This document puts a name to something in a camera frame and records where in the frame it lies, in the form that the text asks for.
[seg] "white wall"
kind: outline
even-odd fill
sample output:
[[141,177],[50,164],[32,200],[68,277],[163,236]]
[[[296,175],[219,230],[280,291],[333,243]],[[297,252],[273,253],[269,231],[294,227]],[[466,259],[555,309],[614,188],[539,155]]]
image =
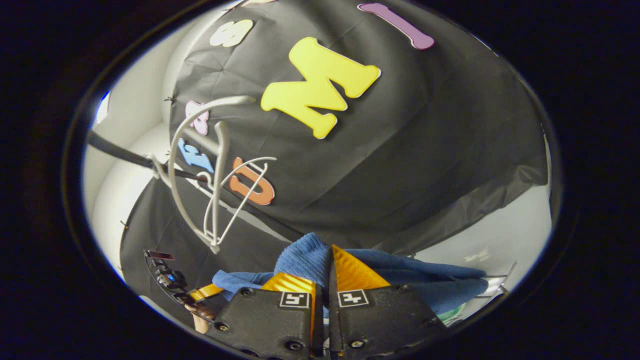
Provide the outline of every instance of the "white wall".
[[552,230],[549,206],[552,164],[546,138],[545,148],[547,185],[528,189],[513,202],[486,215],[468,229],[416,254],[415,259],[427,263],[481,269],[489,276],[507,275],[516,263],[506,280],[488,279],[489,288],[481,295],[491,298],[471,299],[455,316],[456,320],[470,317],[492,298],[500,295],[498,287],[503,281],[504,287],[513,291],[527,276],[547,246]]
[[[142,56],[110,91],[106,118],[94,127],[101,137],[125,149],[154,126],[162,122],[163,99],[171,95],[163,92],[164,72],[169,57],[182,37],[193,27],[191,22]],[[95,199],[107,173],[116,159],[93,147],[84,157],[84,206],[92,218]]]
[[[153,154],[164,163],[168,160],[169,127],[160,122],[147,131],[129,150],[136,154]],[[116,160],[102,182],[100,192],[95,199],[95,207],[91,219],[93,236],[120,277],[120,242],[122,231],[131,209],[140,193],[151,180],[151,169],[135,165],[124,160]]]

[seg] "foam letter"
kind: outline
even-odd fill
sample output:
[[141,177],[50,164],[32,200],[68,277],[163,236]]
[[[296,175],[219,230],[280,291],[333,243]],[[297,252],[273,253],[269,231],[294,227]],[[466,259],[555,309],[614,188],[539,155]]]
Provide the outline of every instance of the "foam letter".
[[358,5],[358,9],[367,13],[374,13],[377,16],[385,19],[389,24],[396,27],[396,29],[402,31],[406,36],[411,39],[411,45],[418,50],[429,49],[435,41],[432,37],[423,34],[415,26],[409,24],[407,20],[404,20],[396,13],[392,12],[385,5],[378,3],[368,3]]
[[344,88],[350,98],[360,97],[380,77],[373,65],[361,65],[306,37],[289,52],[291,63],[306,81],[271,83],[262,94],[260,106],[264,111],[278,109],[298,119],[323,139],[338,122],[334,114],[321,115],[314,108],[344,111],[347,103],[333,87],[334,81]]
[[178,147],[180,148],[180,152],[182,152],[182,156],[184,157],[184,161],[189,165],[196,165],[198,167],[204,167],[210,173],[213,173],[213,167],[211,166],[211,162],[206,154],[200,154],[200,151],[191,145],[184,145],[184,139],[178,139]]
[[218,30],[216,30],[215,34],[211,35],[209,43],[213,46],[236,46],[237,44],[240,44],[252,27],[253,21],[251,20],[240,20],[238,22],[230,21],[220,26]]
[[[195,101],[187,102],[187,105],[184,107],[184,113],[187,117],[193,115],[194,112],[198,111],[202,104],[198,104]],[[206,135],[209,132],[209,125],[207,124],[207,120],[209,120],[209,112],[201,114],[197,119],[195,119],[192,123],[189,124],[191,127],[195,127],[196,131],[200,135]]]
[[[235,158],[233,167],[237,168],[238,166],[242,165],[242,163],[243,161],[241,158]],[[249,167],[239,168],[238,171],[236,171],[236,174],[242,174],[254,182],[258,180],[258,177],[260,176],[260,174],[256,173]],[[257,193],[255,192],[256,189],[253,189],[253,192],[251,193],[251,195],[249,195],[249,200],[258,205],[271,204],[271,201],[276,196],[276,191],[273,189],[273,185],[271,185],[271,183],[263,177],[258,182],[258,186],[260,187],[260,189],[262,189],[262,192]],[[246,194],[249,193],[249,190],[251,190],[251,188],[241,183],[238,177],[235,175],[232,176],[231,179],[229,179],[229,187],[231,188],[231,190],[242,194],[242,196],[246,196]]]

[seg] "purple foam letter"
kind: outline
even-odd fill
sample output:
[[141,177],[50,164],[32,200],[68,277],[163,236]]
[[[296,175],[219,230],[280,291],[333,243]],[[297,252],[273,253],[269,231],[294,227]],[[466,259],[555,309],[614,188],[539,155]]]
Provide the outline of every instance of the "purple foam letter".
[[374,13],[382,19],[385,19],[389,24],[395,26],[396,29],[408,36],[411,39],[411,45],[418,50],[429,49],[435,44],[432,37],[420,32],[415,26],[409,24],[406,20],[389,10],[385,5],[379,3],[360,4],[358,5],[358,9],[363,12]]

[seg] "white metal wire frame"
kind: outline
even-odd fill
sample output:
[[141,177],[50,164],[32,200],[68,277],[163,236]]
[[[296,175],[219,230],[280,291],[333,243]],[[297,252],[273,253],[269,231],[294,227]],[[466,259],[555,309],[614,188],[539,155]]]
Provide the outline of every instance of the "white metal wire frame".
[[[191,230],[205,244],[207,244],[207,246],[209,246],[209,248],[213,251],[214,254],[217,254],[220,251],[220,243],[222,243],[222,241],[225,239],[228,233],[228,230],[231,228],[231,225],[233,225],[239,212],[242,210],[243,206],[246,204],[246,201],[249,199],[249,196],[253,193],[254,189],[258,185],[258,182],[264,177],[267,170],[269,169],[267,163],[264,164],[264,167],[259,167],[255,163],[258,161],[275,161],[277,159],[272,157],[261,157],[261,158],[255,158],[249,161],[245,161],[244,163],[240,164],[238,167],[233,169],[231,173],[229,173],[224,179],[222,179],[222,172],[224,170],[225,163],[227,162],[228,146],[229,146],[229,135],[228,135],[228,129],[227,129],[226,123],[224,121],[219,121],[214,125],[214,130],[218,137],[218,143],[212,141],[211,139],[204,138],[202,136],[195,136],[195,134],[197,133],[191,130],[188,126],[195,119],[197,119],[201,114],[217,106],[234,105],[234,104],[250,104],[253,102],[255,102],[255,99],[249,96],[240,95],[240,96],[224,97],[221,99],[216,99],[211,102],[208,102],[207,104],[204,104],[200,109],[198,109],[198,111],[192,113],[190,116],[184,119],[180,123],[180,126],[175,131],[175,134],[173,134],[173,139],[171,141],[171,146],[169,149],[169,161],[167,164],[167,167],[168,167],[167,174],[165,174],[165,172],[163,171],[162,164],[160,164],[160,162],[153,155],[149,156],[149,158],[153,161],[155,165],[156,175],[171,189],[171,193],[173,195],[173,201],[178,207],[178,210],[180,211],[180,214],[184,218],[185,222],[187,223],[189,228],[191,228]],[[184,208],[182,199],[180,198],[180,194],[178,193],[178,189],[176,187],[176,182],[175,182],[175,159],[176,159],[177,148],[178,148],[178,140],[184,133],[189,135],[189,137],[194,139],[200,145],[204,146],[207,150],[217,155],[216,168],[214,169],[213,184],[211,182],[211,175],[208,172],[198,173],[198,176],[204,176],[207,178],[207,187],[212,191],[211,199],[209,200],[209,203],[207,205],[207,209],[205,211],[204,219],[202,222],[202,230],[200,230],[196,226],[196,224],[194,224],[194,222],[189,217],[189,214],[187,214],[187,211]],[[253,186],[250,188],[249,192],[246,194],[246,196],[244,197],[244,199],[242,200],[238,208],[236,209],[236,212],[231,218],[231,221],[229,222],[229,224],[227,224],[227,227],[225,228],[225,230],[222,232],[222,235],[218,236],[218,233],[219,233],[218,232],[218,209],[220,206],[220,190],[222,189],[222,186],[224,186],[224,184],[227,183],[227,181],[235,174],[236,171],[246,166],[251,166],[252,168],[257,170],[260,175],[254,182]],[[207,229],[207,219],[209,218],[210,212],[211,212],[211,223],[212,223],[211,231]]]

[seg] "black cable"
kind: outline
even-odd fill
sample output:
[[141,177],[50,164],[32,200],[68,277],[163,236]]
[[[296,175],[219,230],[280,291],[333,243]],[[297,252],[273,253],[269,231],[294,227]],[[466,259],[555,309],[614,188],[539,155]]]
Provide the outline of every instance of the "black cable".
[[[150,169],[154,168],[154,162],[151,161],[151,159],[147,159],[144,156],[140,156],[134,152],[128,151],[127,149],[123,149],[107,141],[106,139],[104,139],[103,137],[95,133],[95,131],[93,130],[89,130],[89,134],[86,137],[86,141],[89,145],[93,146],[94,148],[106,154],[109,154],[111,156],[114,156],[118,159],[128,161],[130,163],[134,163],[142,167],[146,167]],[[167,173],[168,167],[166,166],[166,164],[162,164],[162,170],[163,172]],[[186,177],[187,179],[202,181],[204,183],[207,182],[206,177],[196,176],[186,171],[176,170],[175,175],[180,177]]]
[[[151,275],[151,279],[155,280],[156,284],[158,284],[158,286],[160,286],[160,288],[162,289],[162,291],[164,292],[164,294],[165,294],[166,296],[170,297],[170,298],[171,298],[171,299],[172,299],[176,304],[178,304],[178,305],[180,305],[180,306],[184,307],[184,304],[181,304],[178,300],[176,300],[176,299],[175,299],[175,297],[171,296],[171,294],[169,294],[169,293],[167,292],[167,290],[168,290],[168,289],[165,289],[165,288],[164,288],[164,286],[162,286],[162,284],[160,284],[160,283],[157,281],[157,279],[156,279],[156,277],[155,277],[154,273],[151,271],[151,267],[149,266],[149,261],[148,261],[148,259],[149,259],[149,257],[145,255],[145,264],[146,264],[146,266],[147,266],[147,270],[149,271],[149,275]],[[180,288],[180,290],[182,290],[182,292],[183,292],[183,293],[186,293],[186,292],[187,292],[187,291],[186,291],[185,289],[183,289],[183,288]],[[197,312],[196,312],[196,313],[192,313],[191,311],[189,311],[189,312],[190,312],[191,314],[194,314],[195,316],[197,316],[197,317],[199,317],[199,318],[201,318],[201,319],[205,320],[205,321],[206,321],[206,322],[208,322],[210,325],[213,325],[213,321],[212,321],[212,320],[207,319],[206,317],[204,317],[204,316],[200,315],[200,314],[199,314],[199,313],[197,313]]]

